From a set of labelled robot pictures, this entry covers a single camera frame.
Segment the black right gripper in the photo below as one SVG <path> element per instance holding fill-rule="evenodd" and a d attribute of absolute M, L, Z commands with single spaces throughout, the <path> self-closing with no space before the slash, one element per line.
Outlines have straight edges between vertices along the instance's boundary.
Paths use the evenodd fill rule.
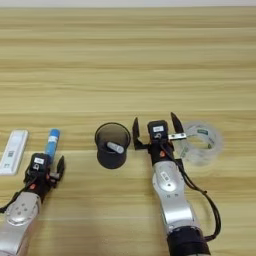
<path fill-rule="evenodd" d="M 177 159 L 174 157 L 173 154 L 173 141 L 185 140 L 187 136 L 185 133 L 183 133 L 184 129 L 182 123 L 175 113 L 171 113 L 171 119 L 176 133 L 166 136 L 157 133 L 147 144 L 143 144 L 139 140 L 140 133 L 138 118 L 134 119 L 132 127 L 134 148 L 136 150 L 146 149 L 148 153 L 151 155 L 152 164 L 156 164 L 158 162 L 163 161 L 171 161 L 177 163 Z"/>

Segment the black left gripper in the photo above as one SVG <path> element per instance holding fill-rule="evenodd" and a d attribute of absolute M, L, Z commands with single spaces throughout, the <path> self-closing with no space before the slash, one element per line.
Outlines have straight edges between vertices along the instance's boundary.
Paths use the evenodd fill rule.
<path fill-rule="evenodd" d="M 43 201 L 52 188 L 56 188 L 58 182 L 62 179 L 65 170 L 65 158 L 61 156 L 55 172 L 46 168 L 43 171 L 28 167 L 25 171 L 24 184 L 25 192 L 38 195 Z"/>

